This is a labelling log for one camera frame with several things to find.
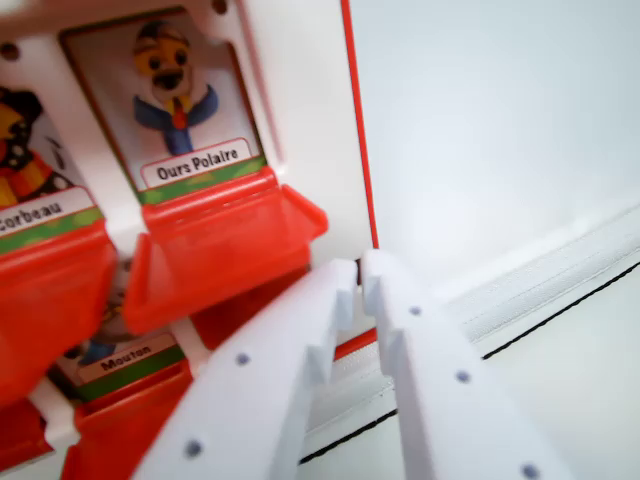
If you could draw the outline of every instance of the red edge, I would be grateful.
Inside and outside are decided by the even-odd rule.
[[[360,96],[360,82],[358,80],[358,64],[356,62],[356,45],[353,38],[353,25],[351,23],[351,8],[349,0],[341,0],[342,21],[344,23],[344,37],[347,44],[347,58],[349,59],[349,71],[351,73],[351,89],[353,91],[353,107],[356,112],[356,124],[358,127],[358,139],[360,141],[360,156],[362,157],[362,174],[364,188],[367,193],[367,207],[369,208],[369,224],[371,226],[371,241],[373,248],[379,248],[378,228],[376,227],[376,215],[373,210],[373,189],[371,187],[371,173],[369,170],[369,155],[367,153],[367,139],[364,130],[364,118],[362,116],[362,98]],[[340,360],[350,353],[355,352],[378,339],[376,329],[367,330],[361,335],[338,345],[334,360]]]
[[[369,156],[367,154],[367,140],[364,131],[364,118],[362,116],[362,98],[360,97],[360,83],[358,81],[358,64],[356,62],[356,45],[353,39],[353,26],[351,24],[351,8],[349,0],[341,0],[342,21],[344,22],[344,37],[347,42],[347,57],[349,58],[349,70],[351,72],[351,89],[353,90],[353,106],[356,112],[358,125],[358,138],[360,140],[360,155],[362,156],[362,173],[364,187],[367,191],[367,206],[369,207],[369,223],[371,225],[371,240],[373,248],[379,248],[378,229],[376,227],[376,215],[373,211],[373,190],[371,188],[371,174],[369,170]]]
[[[356,350],[360,350],[361,348],[366,347],[367,345],[371,345],[376,340],[378,340],[378,334],[376,333],[376,329],[372,328],[371,330],[367,330],[366,332],[358,335],[356,338],[352,338],[344,342],[341,345],[336,347],[336,353],[333,357],[333,361],[340,360],[343,357],[355,352]]]

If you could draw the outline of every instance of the name label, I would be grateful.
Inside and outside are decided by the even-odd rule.
[[[249,144],[244,138],[236,138],[167,160],[149,163],[142,167],[140,173],[147,187],[154,188],[227,167],[249,158],[251,158]]]
[[[0,237],[93,207],[84,188],[73,187],[0,210]]]
[[[109,375],[116,370],[136,363],[144,358],[150,357],[162,350],[173,347],[176,344],[173,336],[163,333],[157,337],[150,338],[145,342],[140,342],[120,352],[116,352],[109,357],[78,369],[78,376],[83,382],[90,382],[105,375]]]

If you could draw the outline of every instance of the blue jacket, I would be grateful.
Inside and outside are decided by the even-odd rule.
[[[141,100],[137,95],[133,98],[133,115],[143,127],[162,132],[164,143],[171,155],[181,155],[193,151],[189,127],[204,122],[218,110],[218,95],[207,85],[207,93],[187,113],[187,128],[182,130],[173,126],[171,114],[166,110]]]

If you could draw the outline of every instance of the red plastic tray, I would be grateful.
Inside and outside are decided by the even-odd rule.
[[[191,380],[184,360],[79,407],[61,480],[130,478]]]
[[[123,313],[134,333],[161,327],[310,261],[324,212],[273,171],[147,205]]]
[[[28,400],[0,410],[0,472],[50,452],[44,439],[45,422]]]
[[[104,221],[0,257],[0,407],[96,331],[115,264]]]

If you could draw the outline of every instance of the red tie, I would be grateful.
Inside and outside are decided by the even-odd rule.
[[[171,117],[173,126],[178,130],[187,128],[187,115],[184,113],[182,103],[177,98],[173,99],[173,116]]]

